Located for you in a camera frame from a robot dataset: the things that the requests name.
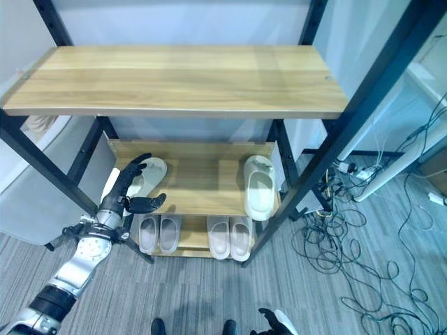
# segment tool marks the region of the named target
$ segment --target black shoe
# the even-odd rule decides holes
[[[227,320],[223,325],[222,335],[237,335],[237,324],[234,320]]]
[[[166,335],[165,323],[162,319],[155,319],[151,325],[151,335]]]

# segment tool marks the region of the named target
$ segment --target shoe rack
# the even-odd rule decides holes
[[[109,140],[116,168],[145,152],[163,159],[168,171],[147,196],[166,193],[157,214],[182,215],[179,246],[168,256],[212,257],[207,238],[207,216],[246,216],[243,167],[253,155],[270,157],[274,143],[174,143]],[[279,196],[275,207],[279,206]],[[166,255],[158,250],[153,255]]]

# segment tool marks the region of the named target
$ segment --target white desk leg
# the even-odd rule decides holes
[[[371,193],[378,190],[396,174],[403,171],[404,168],[418,159],[420,156],[420,152],[423,149],[425,133],[422,133],[421,135],[419,135],[419,138],[416,140],[416,142],[407,149],[404,155],[402,155],[388,169],[383,171],[373,181],[371,181],[369,185],[364,189],[363,193],[358,197],[355,197],[354,200],[359,202],[368,198]],[[437,142],[439,142],[446,136],[447,124],[445,121],[439,122],[432,130],[429,131],[424,152],[433,147]]]

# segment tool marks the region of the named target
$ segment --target robotic arm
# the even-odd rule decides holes
[[[149,157],[151,154],[135,158],[119,173],[95,217],[83,215],[78,225],[64,228],[64,235],[78,239],[75,254],[62,265],[30,305],[20,311],[14,321],[0,329],[0,335],[56,335],[62,320],[89,284],[96,267],[109,256],[113,244],[126,244],[139,253],[138,245],[130,238],[133,214],[153,212],[166,199],[165,194],[154,199],[126,197],[133,178],[146,167],[140,163]],[[124,209],[131,215],[126,217],[121,226]],[[148,256],[139,255],[152,262]]]

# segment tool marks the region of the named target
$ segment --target slipper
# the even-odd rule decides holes
[[[139,229],[139,245],[142,253],[153,253],[159,240],[160,216],[146,214],[143,216]]]
[[[145,159],[141,164],[147,164],[140,176],[133,178],[127,190],[128,197],[147,197],[165,177],[168,166],[157,157]]]
[[[274,206],[274,168],[270,159],[252,156],[244,164],[247,215],[257,221],[271,217]]]
[[[173,253],[179,245],[180,215],[162,215],[160,220],[160,250],[162,253]]]
[[[208,244],[212,257],[223,260],[230,255],[230,228],[227,216],[207,217]]]
[[[230,218],[231,257],[244,262],[250,257],[252,221],[247,217]]]
[[[111,192],[113,185],[115,185],[115,182],[118,179],[119,172],[119,169],[117,169],[116,167],[113,168],[107,181],[105,182],[103,192],[101,193],[101,200],[99,201],[99,203],[102,203],[104,197]]]

